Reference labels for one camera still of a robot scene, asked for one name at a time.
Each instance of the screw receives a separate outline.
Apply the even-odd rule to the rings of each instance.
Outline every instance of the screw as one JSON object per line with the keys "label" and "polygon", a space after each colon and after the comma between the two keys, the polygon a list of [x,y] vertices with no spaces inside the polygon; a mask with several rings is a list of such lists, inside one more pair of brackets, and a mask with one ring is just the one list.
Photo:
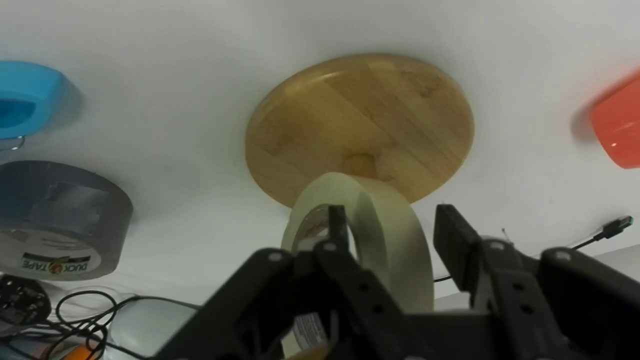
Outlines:
{"label": "screw", "polygon": [[281,261],[284,260],[284,255],[279,254],[279,252],[272,252],[272,254],[268,254],[265,255],[269,261]]}
{"label": "screw", "polygon": [[556,260],[560,260],[560,261],[570,261],[570,260],[572,260],[572,254],[567,254],[567,252],[556,252],[553,255],[556,255]]}
{"label": "screw", "polygon": [[501,243],[501,241],[489,241],[487,243],[491,250],[498,250],[498,252],[501,252],[505,245]]}
{"label": "screw", "polygon": [[322,247],[327,250],[327,252],[335,252],[337,250],[337,245],[334,241],[326,241]]}

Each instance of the wooden disc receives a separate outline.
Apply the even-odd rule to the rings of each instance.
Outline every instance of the wooden disc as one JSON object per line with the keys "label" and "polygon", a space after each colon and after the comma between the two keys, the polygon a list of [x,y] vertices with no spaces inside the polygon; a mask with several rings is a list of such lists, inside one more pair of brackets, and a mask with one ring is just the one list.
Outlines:
{"label": "wooden disc", "polygon": [[472,111],[438,67],[401,55],[350,55],[307,67],[254,111],[245,161],[292,206],[323,172],[383,180],[408,199],[441,185],[473,138]]}

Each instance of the roll of tape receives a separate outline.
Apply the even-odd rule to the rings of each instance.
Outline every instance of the roll of tape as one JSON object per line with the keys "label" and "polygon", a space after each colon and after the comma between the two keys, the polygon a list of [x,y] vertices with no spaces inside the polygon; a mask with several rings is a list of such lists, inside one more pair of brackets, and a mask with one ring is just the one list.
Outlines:
{"label": "roll of tape", "polygon": [[405,314],[430,312],[434,278],[428,243],[405,197],[383,181],[323,173],[303,188],[281,247],[297,252],[317,230],[317,208],[344,206],[358,261],[371,269]]}
{"label": "roll of tape", "polygon": [[87,279],[117,265],[130,197],[109,180],[54,161],[0,165],[0,269]]}

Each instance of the white surface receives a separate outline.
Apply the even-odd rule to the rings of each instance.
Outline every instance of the white surface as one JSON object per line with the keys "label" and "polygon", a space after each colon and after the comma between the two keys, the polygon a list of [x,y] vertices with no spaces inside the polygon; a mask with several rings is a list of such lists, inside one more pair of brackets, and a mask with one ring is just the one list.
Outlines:
{"label": "white surface", "polygon": [[20,157],[99,172],[136,201],[103,286],[201,302],[252,250],[278,245],[288,210],[245,172],[249,111],[286,75],[356,51],[430,59],[473,107],[467,161],[415,203],[425,231],[451,201],[536,254],[640,210],[640,173],[579,122],[640,67],[635,0],[2,0],[0,33],[0,58],[56,65],[78,88]]}

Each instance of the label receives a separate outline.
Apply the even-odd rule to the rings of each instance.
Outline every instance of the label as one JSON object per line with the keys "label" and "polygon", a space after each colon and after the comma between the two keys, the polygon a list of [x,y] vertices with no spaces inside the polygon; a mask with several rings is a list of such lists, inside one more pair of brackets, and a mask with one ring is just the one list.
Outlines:
{"label": "label", "polygon": [[64,278],[95,269],[99,254],[89,243],[66,233],[5,228],[0,230],[0,265],[18,276]]}
{"label": "label", "polygon": [[72,273],[72,271],[87,271],[89,255],[82,257],[48,257],[37,254],[21,254],[21,268],[32,271],[48,271],[51,276]]}

